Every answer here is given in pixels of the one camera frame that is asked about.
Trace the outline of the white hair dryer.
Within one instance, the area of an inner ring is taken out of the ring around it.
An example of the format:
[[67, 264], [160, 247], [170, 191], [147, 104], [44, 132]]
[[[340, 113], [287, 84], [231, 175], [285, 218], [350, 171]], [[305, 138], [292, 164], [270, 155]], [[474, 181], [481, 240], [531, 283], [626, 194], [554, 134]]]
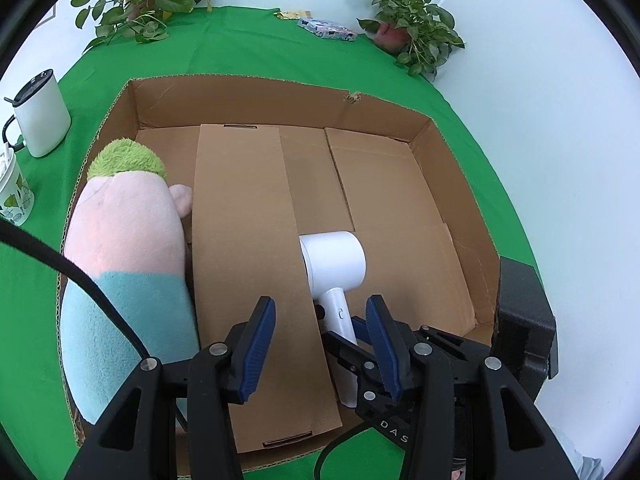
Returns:
[[348, 231], [299, 237], [314, 304], [321, 308], [320, 326], [357, 343], [346, 292], [358, 288], [367, 273], [366, 255], [358, 238]]

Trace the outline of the long brown cardboard box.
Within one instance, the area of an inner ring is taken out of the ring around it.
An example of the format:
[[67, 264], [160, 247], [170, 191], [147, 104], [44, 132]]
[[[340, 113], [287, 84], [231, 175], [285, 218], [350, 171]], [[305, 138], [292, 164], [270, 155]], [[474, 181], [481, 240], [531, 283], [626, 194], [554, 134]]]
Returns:
[[314, 313], [280, 132], [201, 126], [192, 258], [202, 344], [276, 303], [276, 328], [257, 390], [231, 410], [236, 445], [255, 452], [341, 427]]

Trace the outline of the plush pig toy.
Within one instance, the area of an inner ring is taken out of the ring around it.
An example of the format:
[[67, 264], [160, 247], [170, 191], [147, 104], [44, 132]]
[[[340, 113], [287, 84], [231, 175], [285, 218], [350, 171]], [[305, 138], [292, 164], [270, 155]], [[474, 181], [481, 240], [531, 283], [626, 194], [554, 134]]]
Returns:
[[[188, 186], [167, 183], [157, 154], [117, 139], [90, 164], [64, 243], [64, 256], [92, 278], [164, 364], [200, 350], [182, 225], [192, 204]], [[95, 424], [139, 353], [74, 282], [62, 297], [60, 348], [77, 411]]]

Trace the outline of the large open cardboard tray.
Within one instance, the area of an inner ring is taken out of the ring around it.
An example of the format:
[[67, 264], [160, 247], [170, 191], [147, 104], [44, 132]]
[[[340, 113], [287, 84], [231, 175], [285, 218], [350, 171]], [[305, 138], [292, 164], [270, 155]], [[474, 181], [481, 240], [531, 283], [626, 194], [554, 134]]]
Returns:
[[[367, 261], [347, 293], [363, 315], [368, 297], [412, 327], [429, 325], [488, 342], [499, 256], [468, 180], [434, 120], [391, 102], [296, 82], [190, 75], [133, 79], [96, 130], [90, 155], [127, 138], [150, 148], [170, 185], [192, 191], [201, 126], [274, 127], [280, 132], [298, 239], [348, 231]], [[186, 284], [193, 292], [192, 212], [183, 219]], [[257, 478], [309, 478], [310, 454], [356, 422], [334, 389], [341, 427], [242, 452]]]

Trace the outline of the green patterned cup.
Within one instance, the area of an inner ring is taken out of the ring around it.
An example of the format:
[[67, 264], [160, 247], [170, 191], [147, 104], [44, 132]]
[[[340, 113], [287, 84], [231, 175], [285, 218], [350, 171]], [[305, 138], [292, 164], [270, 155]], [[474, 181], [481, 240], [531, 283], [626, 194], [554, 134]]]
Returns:
[[35, 195], [22, 174], [14, 149], [10, 148], [9, 144], [3, 143], [0, 185], [1, 218], [14, 226], [21, 226], [32, 212], [34, 203]]

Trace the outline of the green tablecloth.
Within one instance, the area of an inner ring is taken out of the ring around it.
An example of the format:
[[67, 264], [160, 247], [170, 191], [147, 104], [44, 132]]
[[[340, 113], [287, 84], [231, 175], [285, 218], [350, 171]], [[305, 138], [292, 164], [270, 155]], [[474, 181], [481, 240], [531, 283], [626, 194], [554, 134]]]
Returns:
[[[520, 219], [469, 129], [428, 81], [408, 76], [372, 42], [322, 40], [272, 11], [224, 6], [178, 16], [156, 44], [115, 41], [78, 58], [60, 87], [73, 117], [49, 156], [20, 156], [35, 193], [25, 229], [60, 246], [73, 187], [89, 145], [132, 78], [257, 76], [357, 91], [431, 117], [460, 164], [499, 255], [535, 260]], [[56, 275], [12, 248], [1, 251], [1, 422], [39, 479], [64, 476], [75, 453], [55, 333]]]

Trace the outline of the right potted plant red pot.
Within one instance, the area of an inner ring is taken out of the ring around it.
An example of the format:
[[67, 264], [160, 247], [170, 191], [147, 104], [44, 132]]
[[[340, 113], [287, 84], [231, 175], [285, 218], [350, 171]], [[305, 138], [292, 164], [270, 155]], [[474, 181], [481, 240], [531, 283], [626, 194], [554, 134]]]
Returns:
[[409, 76], [433, 80], [455, 50], [465, 48], [456, 20], [435, 0], [371, 0], [375, 16], [359, 27]]

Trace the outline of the white mug black lid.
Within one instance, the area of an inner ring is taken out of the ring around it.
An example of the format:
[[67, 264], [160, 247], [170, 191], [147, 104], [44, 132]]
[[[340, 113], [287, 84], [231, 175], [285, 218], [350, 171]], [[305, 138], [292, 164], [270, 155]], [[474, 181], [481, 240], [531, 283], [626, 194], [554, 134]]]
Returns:
[[[14, 98], [3, 98], [13, 108], [12, 116], [1, 130], [1, 139], [14, 152], [27, 148], [29, 154], [41, 158], [58, 147], [66, 136], [72, 118], [62, 97], [52, 68], [33, 76]], [[22, 140], [10, 143], [6, 130], [17, 122]]]

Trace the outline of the yellow packet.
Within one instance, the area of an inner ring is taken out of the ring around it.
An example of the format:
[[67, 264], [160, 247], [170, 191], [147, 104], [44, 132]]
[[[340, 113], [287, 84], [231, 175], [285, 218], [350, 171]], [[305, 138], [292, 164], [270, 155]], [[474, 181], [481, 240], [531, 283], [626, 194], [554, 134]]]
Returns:
[[307, 10], [277, 10], [274, 16], [282, 21], [298, 21], [308, 20], [311, 13]]

